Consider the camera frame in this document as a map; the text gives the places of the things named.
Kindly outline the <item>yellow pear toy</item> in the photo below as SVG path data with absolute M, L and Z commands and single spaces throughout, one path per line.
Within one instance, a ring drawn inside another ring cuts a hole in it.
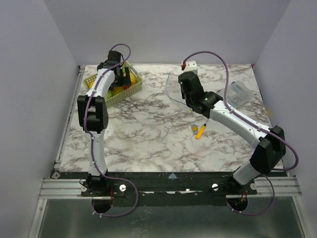
M 130 80 L 131 80 L 131 85 L 134 85 L 136 83 L 136 76 L 134 73 L 129 73 L 130 75 Z

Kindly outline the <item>clear zip top bag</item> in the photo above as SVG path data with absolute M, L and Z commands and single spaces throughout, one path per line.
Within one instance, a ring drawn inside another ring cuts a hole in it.
M 192 113 L 192 109 L 186 105 L 182 99 L 180 84 L 178 83 L 178 76 L 175 74 L 168 74 L 164 85 L 164 91 L 168 99 L 177 106 L 180 110 L 187 113 Z

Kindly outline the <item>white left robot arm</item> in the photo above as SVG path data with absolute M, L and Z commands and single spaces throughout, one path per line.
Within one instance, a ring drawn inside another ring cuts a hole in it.
M 104 133 L 108 126 L 108 112 L 105 96 L 115 87 L 130 87 L 128 67 L 124 67 L 122 53 L 111 49 L 107 59 L 97 67 L 97 78 L 92 88 L 77 98 L 79 124 L 89 142 L 89 171 L 86 179 L 87 190 L 104 196 L 110 184 L 105 178 L 107 165 L 104 154 Z

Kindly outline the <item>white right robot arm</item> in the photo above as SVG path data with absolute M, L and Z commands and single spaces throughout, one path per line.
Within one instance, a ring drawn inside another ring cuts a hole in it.
M 286 154 L 286 146 L 274 136 L 259 131 L 233 114 L 234 110 L 225 106 L 223 98 L 215 92 L 204 91 L 198 76 L 185 72 L 178 76 L 182 98 L 194 112 L 226 126 L 255 150 L 253 155 L 232 174 L 228 189 L 239 194 L 246 184 L 261 174 L 269 174 Z

